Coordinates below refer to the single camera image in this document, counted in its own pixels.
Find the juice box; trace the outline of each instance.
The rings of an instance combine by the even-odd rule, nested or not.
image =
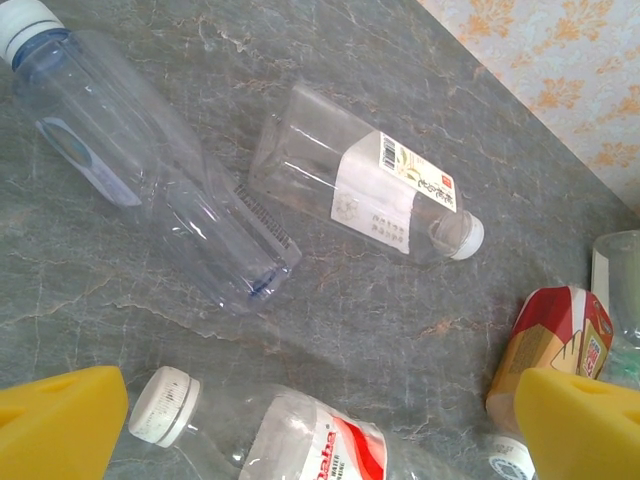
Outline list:
[[[487,396],[487,412],[503,431],[519,435],[513,400],[530,367],[596,378],[613,326],[596,296],[576,287],[542,288],[527,298]]]

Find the white bottle cap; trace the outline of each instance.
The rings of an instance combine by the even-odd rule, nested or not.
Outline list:
[[[9,0],[0,5],[0,57],[9,65],[22,45],[38,33],[64,28],[38,0]]]
[[[484,241],[484,225],[482,225],[482,222],[469,212],[464,213],[469,216],[471,226],[469,227],[467,237],[462,241],[458,250],[450,255],[450,258],[453,260],[464,260],[469,258],[480,249],[480,246]]]
[[[170,447],[191,418],[199,393],[199,381],[177,368],[159,368],[133,407],[129,432],[145,442]]]
[[[489,464],[507,480],[531,480],[536,473],[529,450],[511,437],[494,435]]]

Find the plastic container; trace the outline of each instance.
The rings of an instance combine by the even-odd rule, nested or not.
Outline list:
[[[17,106],[215,303],[258,310],[300,252],[111,41],[37,0],[0,5]]]
[[[268,117],[249,186],[418,264],[484,238],[450,175],[302,84]]]
[[[465,480],[436,457],[286,387],[207,389],[162,367],[129,431],[178,448],[202,480]]]
[[[611,317],[616,337],[640,349],[640,230],[595,241],[591,289]]]

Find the floral wallpaper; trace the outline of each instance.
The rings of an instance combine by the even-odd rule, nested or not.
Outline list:
[[[418,0],[640,214],[638,0]]]

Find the gray marble surface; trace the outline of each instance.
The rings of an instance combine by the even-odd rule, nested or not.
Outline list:
[[[96,364],[121,367],[132,402],[160,365],[278,382],[489,478],[483,396],[521,302],[588,286],[593,240],[638,219],[413,0],[49,5],[116,37],[241,180],[267,111],[304,79],[445,167],[487,235],[468,261],[419,268],[267,203],[306,257],[265,312],[232,318],[14,110],[3,68],[0,388]],[[107,478],[194,474],[123,432]]]

